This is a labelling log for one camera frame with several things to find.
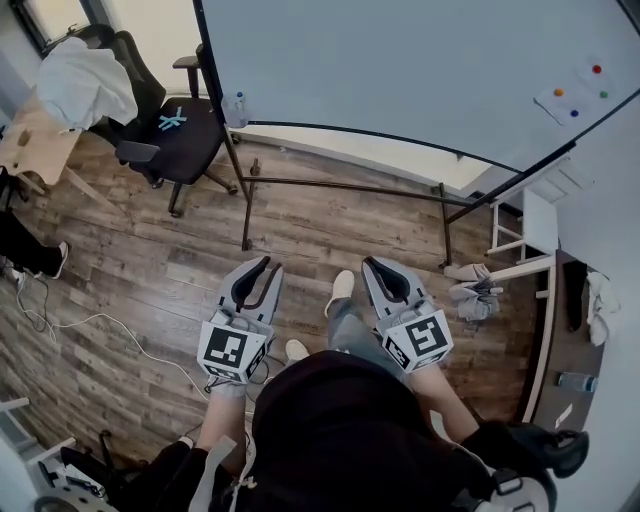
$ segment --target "towel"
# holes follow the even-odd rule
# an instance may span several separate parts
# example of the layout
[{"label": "towel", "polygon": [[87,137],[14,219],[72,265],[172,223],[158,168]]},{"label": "towel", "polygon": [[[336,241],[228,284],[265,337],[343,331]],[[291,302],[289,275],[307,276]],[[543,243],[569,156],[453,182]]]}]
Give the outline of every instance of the towel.
[{"label": "towel", "polygon": [[69,129],[87,130],[102,117],[126,126],[138,107],[125,68],[111,50],[90,50],[70,37],[42,62],[38,99],[54,119]]},{"label": "towel", "polygon": [[587,275],[589,282],[589,312],[587,323],[591,343],[602,345],[613,338],[617,332],[616,313],[621,306],[613,292],[611,281],[599,272],[590,272]]}]

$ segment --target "white cable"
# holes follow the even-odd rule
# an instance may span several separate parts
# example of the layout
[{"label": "white cable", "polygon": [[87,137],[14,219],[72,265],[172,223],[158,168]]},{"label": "white cable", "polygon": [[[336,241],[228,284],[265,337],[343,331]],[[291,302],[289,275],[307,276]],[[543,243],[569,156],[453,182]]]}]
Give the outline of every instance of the white cable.
[{"label": "white cable", "polygon": [[51,340],[52,343],[56,343],[56,335],[53,332],[53,328],[57,327],[58,329],[67,329],[69,327],[76,327],[78,325],[84,324],[86,322],[88,322],[89,320],[93,320],[94,318],[98,318],[99,316],[103,316],[105,318],[108,318],[109,320],[111,320],[112,322],[117,323],[118,325],[122,326],[124,328],[125,331],[127,331],[127,334],[129,334],[129,336],[131,336],[131,339],[134,341],[134,343],[138,346],[138,348],[140,349],[140,352],[142,352],[145,356],[147,356],[149,359],[152,359],[154,361],[158,361],[160,363],[166,363],[166,364],[170,364],[171,366],[175,366],[176,368],[178,368],[182,373],[185,374],[185,376],[187,377],[187,379],[189,379],[189,382],[191,382],[191,384],[193,384],[193,387],[196,389],[196,391],[198,391],[198,393],[200,393],[200,396],[206,401],[208,402],[209,399],[204,395],[204,393],[202,393],[202,391],[200,391],[200,388],[198,387],[198,385],[193,381],[193,379],[189,376],[189,374],[185,371],[185,369],[180,366],[178,363],[174,363],[173,361],[167,361],[165,359],[160,359],[159,357],[154,357],[150,354],[148,354],[145,349],[142,348],[142,346],[140,345],[140,343],[138,343],[138,340],[136,339],[136,337],[133,335],[133,333],[129,330],[129,328],[124,325],[120,320],[116,320],[113,317],[110,317],[109,315],[107,315],[106,313],[98,313],[96,315],[92,315],[89,318],[87,318],[86,320],[83,320],[82,322],[76,322],[74,324],[69,324],[69,325],[60,325],[60,324],[50,324],[49,322],[47,322],[42,316],[40,316],[39,313],[36,313],[35,311],[33,311],[32,309],[28,309],[25,310],[22,307],[22,304],[20,304],[20,293],[22,292],[22,289],[24,288],[24,283],[26,282],[26,276],[28,275],[27,273],[24,273],[24,278],[22,279],[22,282],[20,283],[20,287],[18,288],[18,294],[16,295],[16,301],[18,302],[18,307],[20,308],[20,310],[27,315],[28,313],[31,313],[35,316],[37,316],[38,318],[40,318],[46,325],[47,327],[49,327],[49,339]]}]

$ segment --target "office chair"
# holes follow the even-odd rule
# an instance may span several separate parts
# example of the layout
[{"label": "office chair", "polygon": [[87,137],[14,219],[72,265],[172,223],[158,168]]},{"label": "office chair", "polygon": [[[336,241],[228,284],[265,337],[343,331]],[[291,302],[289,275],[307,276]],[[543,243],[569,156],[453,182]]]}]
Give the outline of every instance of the office chair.
[{"label": "office chair", "polygon": [[[124,66],[131,80],[133,95],[138,106],[138,116],[126,126],[113,119],[103,120],[91,131],[109,141],[122,164],[141,173],[153,188],[160,188],[165,180],[174,183],[169,201],[172,217],[181,217],[176,201],[183,185],[193,185],[202,175],[215,181],[231,195],[238,188],[215,176],[208,170],[220,146],[224,142],[224,126],[220,123],[208,99],[198,97],[198,54],[183,57],[174,69],[185,69],[189,78],[190,98],[169,98],[164,102],[166,90],[144,64],[129,32],[120,31],[101,48],[109,48]],[[160,117],[177,115],[187,120],[180,126],[163,131]]]}]

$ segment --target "small bottle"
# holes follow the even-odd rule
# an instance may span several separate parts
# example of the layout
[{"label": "small bottle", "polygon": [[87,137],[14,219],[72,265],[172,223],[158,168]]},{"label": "small bottle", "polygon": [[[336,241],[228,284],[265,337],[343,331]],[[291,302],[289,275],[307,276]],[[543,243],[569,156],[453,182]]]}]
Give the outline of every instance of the small bottle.
[{"label": "small bottle", "polygon": [[225,95],[222,98],[222,112],[224,112],[229,128],[244,128],[249,124],[242,92],[235,95]]},{"label": "small bottle", "polygon": [[598,387],[598,377],[584,373],[562,372],[558,374],[556,385],[561,388],[575,389],[585,393],[595,393]]}]

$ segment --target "sneaker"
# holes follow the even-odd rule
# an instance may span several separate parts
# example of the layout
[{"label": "sneaker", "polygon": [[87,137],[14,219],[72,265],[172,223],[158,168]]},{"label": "sneaker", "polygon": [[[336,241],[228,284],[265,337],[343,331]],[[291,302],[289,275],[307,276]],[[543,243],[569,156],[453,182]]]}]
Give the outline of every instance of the sneaker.
[{"label": "sneaker", "polygon": [[333,294],[331,300],[327,302],[327,307],[324,308],[324,316],[329,318],[329,306],[333,301],[338,299],[348,299],[353,293],[353,285],[355,284],[355,278],[353,272],[350,270],[343,270],[338,274],[336,280],[333,282]]},{"label": "sneaker", "polygon": [[64,264],[67,262],[67,257],[69,256],[69,244],[67,242],[62,242],[59,248],[60,252],[62,253],[62,263],[60,263],[60,268],[58,269],[56,275],[52,277],[52,279],[58,279],[60,277],[60,274],[62,273],[62,267],[64,267]]},{"label": "sneaker", "polygon": [[309,357],[309,351],[307,350],[307,347],[305,347],[298,340],[287,341],[285,352],[287,353],[287,357],[289,358],[289,361],[300,361],[305,357]]}]

